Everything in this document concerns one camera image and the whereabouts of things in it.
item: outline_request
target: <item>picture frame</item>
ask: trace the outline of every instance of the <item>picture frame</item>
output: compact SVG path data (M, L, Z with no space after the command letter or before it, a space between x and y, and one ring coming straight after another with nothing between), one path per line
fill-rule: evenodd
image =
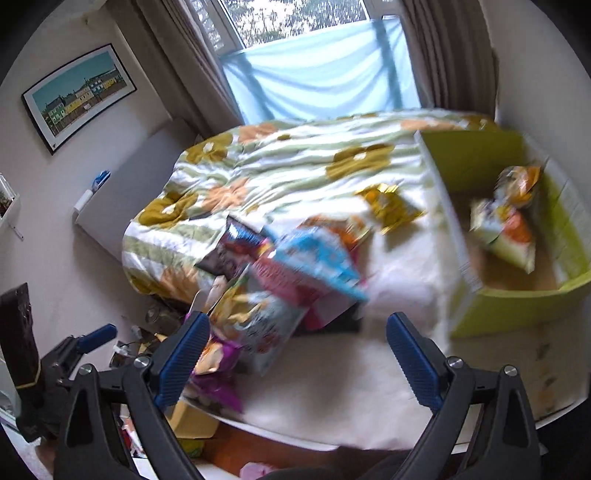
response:
M53 155L80 128L136 90L109 43L46 75L22 94L22 101Z

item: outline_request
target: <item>crisp packet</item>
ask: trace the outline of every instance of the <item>crisp packet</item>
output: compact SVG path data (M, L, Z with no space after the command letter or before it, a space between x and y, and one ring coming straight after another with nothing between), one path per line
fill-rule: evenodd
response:
M298 326L307 308L290 305L266 291L247 266L213 308L213 331L242 347L249 372L265 375Z
M540 179L540 167L508 167L501 172L495 187L495 199L516 208L531 204Z
M316 279L357 301L367 301L361 276L340 238L326 228L299 227L283 235L271 253L263 255L301 276Z
M535 243L522 214L496 200L472 203L470 231L497 257L531 273L535 268Z
M200 400L205 405L214 402L242 413L242 402L236 394L232 376L228 372L207 375L191 373L183 394L188 398Z
M355 194L361 195L369 203L375 217L382 222L382 233L388 233L425 214L400 195L398 185L380 183Z
M216 277L223 275L231 280L255 260L268 244L264 236L228 215L226 230L216 247L196 267Z
M281 236L253 269L266 289L294 305L311 306L333 290L367 301L349 253L326 228L299 227Z
M338 235L345 248L351 252L368 236L369 228L357 215L327 216L314 215L304 220L300 226L324 227Z
M211 335L193 372L196 375L229 372L234 369L239 357L240 346Z

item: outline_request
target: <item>brown curtain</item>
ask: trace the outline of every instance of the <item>brown curtain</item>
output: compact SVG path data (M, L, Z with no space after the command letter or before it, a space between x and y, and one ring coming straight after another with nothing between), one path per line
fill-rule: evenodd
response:
M495 116L496 58L478 0L398 0L423 106Z
M228 84L184 0L109 0L164 106L203 137L241 125Z

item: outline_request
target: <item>light blue cloth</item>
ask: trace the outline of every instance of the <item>light blue cloth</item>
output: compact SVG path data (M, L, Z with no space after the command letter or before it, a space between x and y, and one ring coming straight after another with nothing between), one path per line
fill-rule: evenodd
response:
M398 18L325 28L220 60L247 124L420 107Z

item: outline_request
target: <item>pink item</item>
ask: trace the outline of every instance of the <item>pink item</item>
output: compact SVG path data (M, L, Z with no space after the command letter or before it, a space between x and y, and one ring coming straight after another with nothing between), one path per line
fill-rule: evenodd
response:
M249 462L240 469L241 480L257 480L268 473L277 470L274 466L267 465L265 463L253 463Z

